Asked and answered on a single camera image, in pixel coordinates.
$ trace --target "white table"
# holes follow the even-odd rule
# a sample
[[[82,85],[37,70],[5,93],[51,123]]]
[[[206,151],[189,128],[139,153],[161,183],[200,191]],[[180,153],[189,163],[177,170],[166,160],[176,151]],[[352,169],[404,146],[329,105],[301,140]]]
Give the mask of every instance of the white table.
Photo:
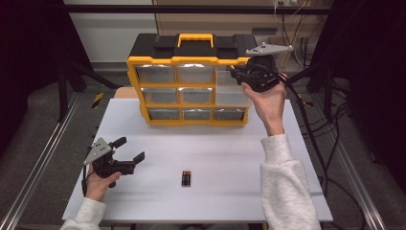
[[[290,101],[283,120],[293,154],[304,162],[318,219],[332,221]],[[264,152],[259,140],[266,132],[254,108],[246,126],[149,126],[137,99],[112,99],[95,140],[112,142],[122,136],[127,143],[116,150],[115,159],[132,160],[142,151],[146,159],[108,190],[104,221],[265,222],[259,193]],[[182,171],[192,171],[189,188],[181,186]],[[78,211],[83,198],[80,181],[81,173],[63,219]]]

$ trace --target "gray floor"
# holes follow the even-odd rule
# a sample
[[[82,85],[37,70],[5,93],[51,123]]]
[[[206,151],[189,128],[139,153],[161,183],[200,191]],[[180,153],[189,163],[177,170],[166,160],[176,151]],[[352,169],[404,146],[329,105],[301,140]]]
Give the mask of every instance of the gray floor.
[[[125,71],[101,72],[101,74],[114,82],[129,84]],[[61,217],[67,204],[67,198],[78,179],[84,154],[93,143],[93,135],[97,132],[97,126],[102,120],[108,100],[115,93],[114,90],[86,80],[88,81],[88,88],[85,93],[80,94],[79,104],[72,120],[22,213],[18,222],[19,226],[31,225],[37,229],[46,229],[46,226],[58,227],[63,223]],[[339,83],[348,87],[344,80],[340,80]],[[305,102],[314,103],[312,97],[305,90],[305,80],[296,83],[296,88],[303,95]],[[104,93],[100,105],[98,108],[91,108],[96,95],[100,92]],[[70,97],[74,96],[72,91],[69,91],[68,94]],[[289,98],[292,99],[299,124],[302,125],[302,118],[295,100],[290,94]],[[344,101],[340,96],[334,94],[333,102],[335,104],[339,105]],[[306,113],[310,123],[321,118],[315,106],[307,106]],[[58,94],[56,84],[40,89],[30,96],[29,110],[24,121],[0,161],[1,218],[8,212],[21,188],[23,188],[56,126],[57,117]],[[322,123],[319,122],[312,127],[318,127]],[[397,187],[388,169],[382,164],[371,161],[371,150],[366,145],[361,130],[356,117],[352,118],[345,115],[340,119],[340,140],[361,175],[362,181],[386,227],[388,229],[406,229],[406,196]],[[314,149],[306,135],[304,135],[304,139],[316,172],[321,175]],[[328,134],[318,135],[317,142],[326,159],[332,148]],[[349,182],[336,157],[333,158],[328,172],[330,178],[351,191]],[[336,224],[346,229],[359,229],[362,215],[357,205],[333,183],[329,183],[328,186],[327,202]],[[326,229],[335,228],[329,223],[325,227]]]

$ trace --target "storage organizer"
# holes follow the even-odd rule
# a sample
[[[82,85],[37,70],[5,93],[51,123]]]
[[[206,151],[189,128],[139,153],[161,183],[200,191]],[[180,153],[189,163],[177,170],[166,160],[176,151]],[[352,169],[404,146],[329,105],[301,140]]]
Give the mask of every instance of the storage organizer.
[[[139,34],[128,77],[150,125],[242,126],[250,100],[227,71],[257,47],[250,34]]]

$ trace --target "white sleeve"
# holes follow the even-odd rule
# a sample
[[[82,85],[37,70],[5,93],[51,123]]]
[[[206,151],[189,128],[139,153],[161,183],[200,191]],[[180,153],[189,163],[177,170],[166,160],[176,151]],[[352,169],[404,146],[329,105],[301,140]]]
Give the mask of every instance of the white sleeve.
[[[68,218],[61,230],[100,229],[99,224],[105,212],[105,204],[93,199],[84,198],[75,218]]]
[[[305,167],[293,158],[287,135],[261,140],[260,193],[269,229],[321,229],[310,198]]]

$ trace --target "person's hand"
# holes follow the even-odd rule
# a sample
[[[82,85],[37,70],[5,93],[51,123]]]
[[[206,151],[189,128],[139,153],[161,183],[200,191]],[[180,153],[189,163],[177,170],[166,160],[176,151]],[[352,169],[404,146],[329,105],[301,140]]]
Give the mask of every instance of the person's hand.
[[[114,172],[107,178],[101,178],[94,172],[93,166],[90,164],[87,177],[86,197],[102,202],[108,186],[118,180],[121,175],[121,172]]]
[[[282,114],[286,91],[284,85],[279,83],[268,91],[258,93],[252,90],[245,82],[241,83],[244,94],[249,97],[255,106],[258,116],[265,125],[268,136],[284,134]]]

